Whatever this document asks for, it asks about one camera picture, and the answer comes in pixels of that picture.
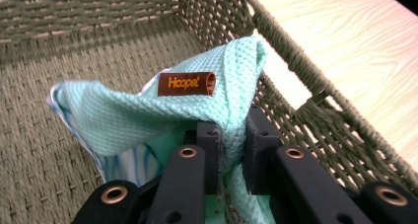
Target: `cloth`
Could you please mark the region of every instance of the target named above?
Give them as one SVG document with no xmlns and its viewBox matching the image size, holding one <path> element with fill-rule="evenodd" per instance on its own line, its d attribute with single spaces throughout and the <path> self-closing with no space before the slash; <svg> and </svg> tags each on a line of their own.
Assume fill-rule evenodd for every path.
<svg viewBox="0 0 418 224">
<path fill-rule="evenodd" d="M 196 121 L 216 122 L 226 149 L 224 171 L 235 174 L 227 181 L 239 181 L 231 188 L 244 190 L 237 164 L 244 154 L 245 118 L 265 59 L 262 40 L 244 37 L 166 70 L 214 72 L 217 83 L 212 97 L 157 97 L 157 75 L 139 95 L 115 92 L 100 82 L 61 82 L 51 89 L 48 103 L 93 156 L 106 182 L 120 179 L 138 186 L 163 171 L 172 149 L 182 144 L 184 132 L 195 128 Z M 247 194 L 235 203 L 248 198 L 256 199 Z"/>
</svg>

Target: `towel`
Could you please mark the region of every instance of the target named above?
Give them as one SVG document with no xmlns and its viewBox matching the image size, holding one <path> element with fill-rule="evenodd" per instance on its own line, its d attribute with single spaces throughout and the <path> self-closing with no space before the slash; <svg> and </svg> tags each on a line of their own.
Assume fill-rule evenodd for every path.
<svg viewBox="0 0 418 224">
<path fill-rule="evenodd" d="M 105 182 L 128 180 L 138 186 L 162 173 L 173 148 L 182 144 L 184 132 L 195 129 L 197 121 L 218 123 L 225 144 L 226 181 L 236 181 L 238 184 L 229 189 L 240 193 L 233 203 L 250 203 L 250 209 L 245 207 L 243 213 L 247 223 L 268 223 L 271 213 L 267 217 L 262 211 L 259 216 L 251 213 L 251 209 L 260 208 L 259 197 L 243 194 L 246 192 L 239 165 L 244 154 L 245 118 L 265 59 L 262 40 L 243 37 L 165 70 L 214 72 L 216 87 L 212 97 L 158 97 L 158 74 L 139 95 L 116 92 L 100 82 L 61 82 L 50 90 L 48 103 L 93 156 Z"/>
</svg>

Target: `wicker basket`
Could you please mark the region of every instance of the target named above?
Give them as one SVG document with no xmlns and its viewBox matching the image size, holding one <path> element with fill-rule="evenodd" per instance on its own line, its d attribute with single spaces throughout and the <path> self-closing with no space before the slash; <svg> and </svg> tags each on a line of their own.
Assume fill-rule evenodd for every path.
<svg viewBox="0 0 418 224">
<path fill-rule="evenodd" d="M 417 174 L 256 0 L 0 0 L 0 223 L 69 223 L 102 182 L 45 103 L 54 83 L 136 93 L 160 70 L 254 30 L 313 95 L 295 110 L 261 75 L 254 101 L 282 141 L 310 149 L 347 187 L 381 180 L 417 195 Z"/>
</svg>

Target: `brown label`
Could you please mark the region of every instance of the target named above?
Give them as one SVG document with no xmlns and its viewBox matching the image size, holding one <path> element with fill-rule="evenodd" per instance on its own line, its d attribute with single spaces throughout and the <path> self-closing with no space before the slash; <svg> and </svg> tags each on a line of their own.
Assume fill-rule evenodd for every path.
<svg viewBox="0 0 418 224">
<path fill-rule="evenodd" d="M 162 73 L 158 83 L 158 96 L 212 96 L 215 84 L 216 77 L 212 72 Z"/>
</svg>

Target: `wood grain surface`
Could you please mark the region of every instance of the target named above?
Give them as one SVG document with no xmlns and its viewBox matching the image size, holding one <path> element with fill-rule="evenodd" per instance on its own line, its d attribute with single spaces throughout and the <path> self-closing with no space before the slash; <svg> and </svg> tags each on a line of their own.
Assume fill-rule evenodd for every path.
<svg viewBox="0 0 418 224">
<path fill-rule="evenodd" d="M 418 17 L 395 0 L 260 1 L 418 171 Z M 277 55 L 265 71 L 295 108 L 310 96 Z"/>
</svg>

